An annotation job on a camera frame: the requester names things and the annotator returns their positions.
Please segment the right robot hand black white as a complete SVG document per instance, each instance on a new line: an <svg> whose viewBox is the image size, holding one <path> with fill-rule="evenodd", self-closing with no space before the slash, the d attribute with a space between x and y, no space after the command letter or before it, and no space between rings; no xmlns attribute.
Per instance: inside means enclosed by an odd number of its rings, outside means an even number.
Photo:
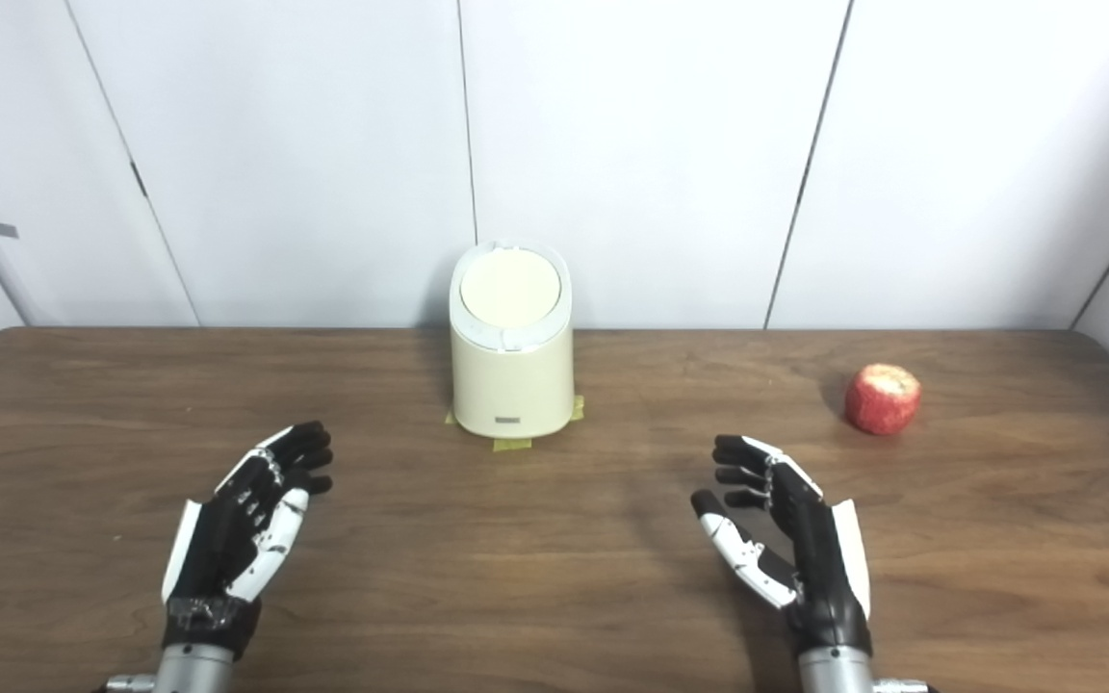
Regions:
<svg viewBox="0 0 1109 693"><path fill-rule="evenodd" d="M720 434L712 460L723 499L691 496L696 522L723 561L754 595L779 610L796 656L815 649L874 655L869 585L857 509L830 505L808 473L782 449L744 435ZM763 544L730 516L732 508L766 513L793 548L791 560Z"/></svg>

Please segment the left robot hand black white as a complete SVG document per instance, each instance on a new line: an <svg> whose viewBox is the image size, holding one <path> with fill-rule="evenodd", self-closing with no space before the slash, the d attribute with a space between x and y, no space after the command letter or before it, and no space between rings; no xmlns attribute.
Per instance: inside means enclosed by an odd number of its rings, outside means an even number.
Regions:
<svg viewBox="0 0 1109 693"><path fill-rule="evenodd" d="M311 499L333 487L321 421L291 425L243 455L208 500L182 509L162 582L163 648L213 646L241 659L263 592L291 556Z"/></svg>

